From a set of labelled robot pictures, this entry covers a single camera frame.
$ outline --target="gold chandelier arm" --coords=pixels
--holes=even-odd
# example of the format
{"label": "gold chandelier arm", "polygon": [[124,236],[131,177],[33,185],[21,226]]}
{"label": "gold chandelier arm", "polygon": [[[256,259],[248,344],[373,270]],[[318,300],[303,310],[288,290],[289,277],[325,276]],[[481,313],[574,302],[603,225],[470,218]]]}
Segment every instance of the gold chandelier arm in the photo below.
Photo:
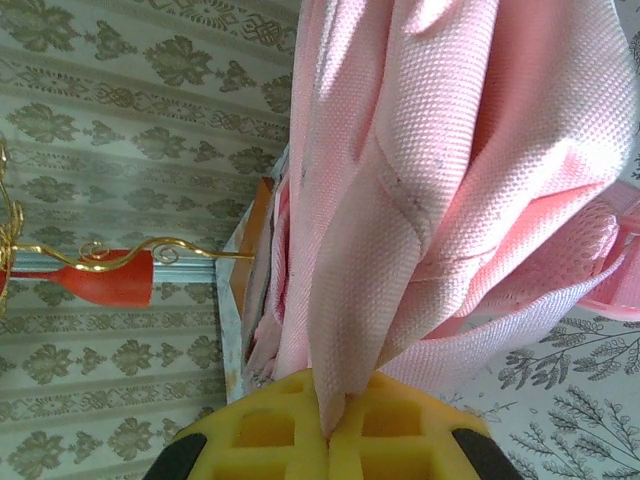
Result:
{"label": "gold chandelier arm", "polygon": [[112,260],[104,260],[109,253],[109,248],[100,242],[91,242],[80,248],[80,258],[71,258],[59,252],[53,247],[41,244],[16,244],[13,246],[13,252],[28,252],[46,255],[58,260],[60,263],[76,270],[85,272],[110,272],[121,268],[128,264],[142,250],[151,247],[154,259],[164,265],[170,265],[176,262],[180,256],[176,250],[181,248],[189,250],[196,255],[206,258],[229,258],[229,259],[253,259],[253,254],[245,254],[238,252],[220,252],[214,250],[206,250],[198,245],[175,237],[157,237],[142,242],[136,248],[130,250],[126,255]]}

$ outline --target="patterned wallpaper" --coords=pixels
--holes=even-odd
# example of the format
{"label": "patterned wallpaper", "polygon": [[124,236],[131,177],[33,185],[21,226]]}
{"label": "patterned wallpaper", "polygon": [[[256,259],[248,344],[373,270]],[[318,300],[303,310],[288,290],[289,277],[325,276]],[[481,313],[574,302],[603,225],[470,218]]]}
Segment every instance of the patterned wallpaper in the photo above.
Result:
{"label": "patterned wallpaper", "polygon": [[[298,2],[0,0],[0,132],[24,240],[222,246],[287,141]],[[0,478],[141,478],[224,402],[215,289],[148,310],[11,284]]]}

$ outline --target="wallpaper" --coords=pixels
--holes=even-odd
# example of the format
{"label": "wallpaper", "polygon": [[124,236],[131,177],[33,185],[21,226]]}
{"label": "wallpaper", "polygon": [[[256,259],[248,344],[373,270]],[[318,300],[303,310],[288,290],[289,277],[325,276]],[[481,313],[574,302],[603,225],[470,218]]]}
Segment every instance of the wallpaper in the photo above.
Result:
{"label": "wallpaper", "polygon": [[[0,133],[23,240],[226,243],[286,144],[297,2],[0,0]],[[141,478],[224,403],[213,285],[147,310],[12,282],[0,478]]]}

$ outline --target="pink cloth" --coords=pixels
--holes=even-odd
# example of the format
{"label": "pink cloth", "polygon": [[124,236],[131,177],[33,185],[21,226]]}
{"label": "pink cloth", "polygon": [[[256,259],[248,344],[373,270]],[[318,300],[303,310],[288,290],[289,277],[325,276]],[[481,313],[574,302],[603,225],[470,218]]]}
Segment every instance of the pink cloth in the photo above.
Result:
{"label": "pink cloth", "polygon": [[[635,98],[610,0],[303,2],[274,378],[313,365],[329,433],[376,368],[444,388],[544,335],[629,251],[615,207],[581,209],[629,156]],[[594,229],[565,275],[549,255]]]}

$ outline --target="black plastic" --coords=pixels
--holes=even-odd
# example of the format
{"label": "black plastic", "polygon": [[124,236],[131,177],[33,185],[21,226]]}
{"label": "black plastic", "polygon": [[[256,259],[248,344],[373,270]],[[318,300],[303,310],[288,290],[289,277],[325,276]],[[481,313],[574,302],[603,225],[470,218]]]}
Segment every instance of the black plastic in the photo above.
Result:
{"label": "black plastic", "polygon": [[206,436],[192,433],[168,445],[142,480],[187,480],[206,443]]}
{"label": "black plastic", "polygon": [[491,438],[468,428],[451,432],[480,480],[524,480]]}

